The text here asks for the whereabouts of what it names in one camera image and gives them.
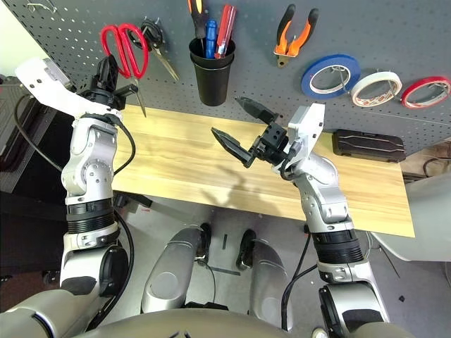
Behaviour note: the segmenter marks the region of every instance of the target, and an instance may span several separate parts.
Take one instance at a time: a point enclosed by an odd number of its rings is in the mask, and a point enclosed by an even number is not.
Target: black cup
[[[235,57],[235,43],[229,41],[223,58],[205,58],[200,39],[190,42],[190,52],[200,101],[207,106],[223,104],[227,98],[228,76]]]

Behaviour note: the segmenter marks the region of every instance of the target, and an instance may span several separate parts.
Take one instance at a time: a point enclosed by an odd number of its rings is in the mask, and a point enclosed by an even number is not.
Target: scissors blade
[[[159,49],[154,49],[156,57],[160,60],[160,62],[164,65],[164,68],[171,74],[172,78],[175,81],[178,81],[180,78],[178,77],[177,73],[175,72],[174,68],[170,65],[170,63],[166,60],[166,58],[161,55],[161,52]]]
[[[141,110],[142,110],[142,113],[144,114],[144,117],[147,118],[146,105],[144,104],[144,97],[142,97],[142,94],[141,94],[140,82],[138,81],[138,79],[136,77],[131,77],[130,81],[132,83],[134,83],[135,86],[138,88],[138,91],[136,92],[136,97],[138,99],[138,103],[141,106]]]
[[[144,114],[144,117],[147,118],[147,115],[146,115],[146,106],[145,106],[145,104],[144,104],[144,98],[142,97],[142,94],[141,94],[139,88],[138,88],[138,91],[136,92],[136,97],[138,98],[138,102],[140,103],[141,110],[142,110],[142,113]]]

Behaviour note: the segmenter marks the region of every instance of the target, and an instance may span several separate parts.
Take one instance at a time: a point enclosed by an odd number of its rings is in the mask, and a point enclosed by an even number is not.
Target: blue tape roll
[[[343,67],[346,72],[349,73],[346,74],[344,72],[343,74],[346,89],[342,88],[341,84],[330,89],[318,89],[313,87],[311,81],[313,77],[324,68],[332,67],[333,65]],[[346,54],[334,54],[320,58],[317,62],[307,68],[301,79],[301,88],[304,94],[313,97],[314,99],[332,99],[333,97],[340,96],[346,91],[351,90],[357,81],[359,81],[359,77],[360,66],[359,62],[355,58]]]

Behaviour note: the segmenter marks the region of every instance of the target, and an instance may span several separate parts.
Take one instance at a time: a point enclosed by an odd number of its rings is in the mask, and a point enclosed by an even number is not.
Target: white tape roll
[[[363,79],[361,79],[360,81],[358,81],[358,83],[356,83],[356,85],[351,90],[352,102],[354,102],[354,104],[359,107],[374,107],[378,106],[379,104],[384,104],[385,102],[391,100],[394,97],[391,89],[389,89],[382,95],[375,96],[370,99],[359,98],[359,93],[364,88],[368,87],[369,85],[372,85],[373,83],[381,81],[389,81],[391,83],[391,88],[393,89],[395,95],[400,92],[402,83],[399,76],[397,76],[393,72],[378,72],[368,75]]]

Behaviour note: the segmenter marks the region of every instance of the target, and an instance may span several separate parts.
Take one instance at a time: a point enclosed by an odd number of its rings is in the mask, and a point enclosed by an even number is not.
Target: red tape roll
[[[412,95],[416,90],[423,88],[429,85],[442,85],[443,91],[433,97],[432,99],[423,101],[423,102],[409,102],[409,96]],[[420,108],[429,108],[434,104],[439,104],[441,101],[446,100],[451,93],[451,80],[444,76],[430,76],[425,77],[417,82],[415,82],[412,86],[407,88],[404,93],[402,93],[401,103],[404,107],[410,109],[420,109]]]

